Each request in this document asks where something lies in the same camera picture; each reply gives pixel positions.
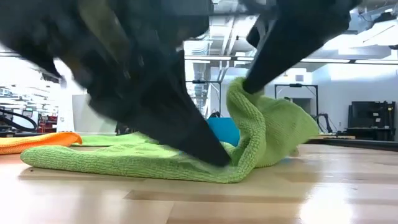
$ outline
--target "orange towel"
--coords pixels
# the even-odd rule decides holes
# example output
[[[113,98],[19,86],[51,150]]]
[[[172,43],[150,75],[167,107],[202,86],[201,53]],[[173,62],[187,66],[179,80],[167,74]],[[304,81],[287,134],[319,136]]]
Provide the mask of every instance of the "orange towel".
[[[83,143],[79,134],[51,133],[32,137],[0,138],[0,155],[21,153],[35,146],[70,146],[73,143]]]

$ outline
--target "towel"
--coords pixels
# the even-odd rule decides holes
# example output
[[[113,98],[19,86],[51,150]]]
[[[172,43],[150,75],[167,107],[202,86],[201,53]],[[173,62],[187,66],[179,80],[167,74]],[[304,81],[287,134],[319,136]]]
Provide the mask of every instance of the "towel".
[[[35,146],[70,146],[73,143],[82,143],[81,137],[76,133],[51,133],[32,137],[1,138],[0,155],[21,153]]]
[[[250,95],[242,84],[242,78],[235,79],[227,92],[228,111],[240,130],[241,139],[237,147],[223,144],[232,157],[231,164],[224,169],[208,166],[156,142],[138,141],[141,137],[136,134],[123,137],[133,139],[131,142],[113,141],[115,145],[95,151],[76,151],[62,146],[34,147],[24,151],[21,159],[36,167],[94,174],[224,184],[242,181],[253,169],[273,166],[296,151],[299,144],[318,134],[316,122],[299,106],[261,94]],[[97,144],[101,138],[105,139],[83,138],[83,144]]]

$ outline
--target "blue object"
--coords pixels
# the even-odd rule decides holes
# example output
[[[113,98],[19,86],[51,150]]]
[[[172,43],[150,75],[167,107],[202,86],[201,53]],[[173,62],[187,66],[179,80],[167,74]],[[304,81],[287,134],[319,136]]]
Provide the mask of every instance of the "blue object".
[[[208,118],[207,123],[218,140],[237,146],[239,143],[239,129],[232,118]]]

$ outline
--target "wood surface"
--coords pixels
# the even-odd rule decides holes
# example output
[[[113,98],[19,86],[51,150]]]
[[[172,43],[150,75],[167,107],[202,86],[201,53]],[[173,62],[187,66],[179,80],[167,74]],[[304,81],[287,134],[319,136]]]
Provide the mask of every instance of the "wood surface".
[[[46,170],[0,156],[0,223],[398,223],[398,153],[299,150],[238,184]]]

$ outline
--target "green microfiber towel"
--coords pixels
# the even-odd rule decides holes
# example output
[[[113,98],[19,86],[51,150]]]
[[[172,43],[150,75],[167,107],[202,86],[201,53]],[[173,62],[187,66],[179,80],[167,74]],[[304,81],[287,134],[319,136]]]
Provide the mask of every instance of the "green microfiber towel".
[[[95,151],[76,151],[62,146],[28,149],[21,159],[32,166],[160,179],[233,183],[243,180],[254,168],[272,166],[318,134],[318,127],[299,106],[260,94],[247,94],[243,79],[235,79],[227,92],[228,111],[241,132],[237,147],[223,144],[233,158],[224,169],[209,167],[166,146],[132,134],[83,137],[87,145],[107,145]],[[105,142],[122,138],[123,142]]]

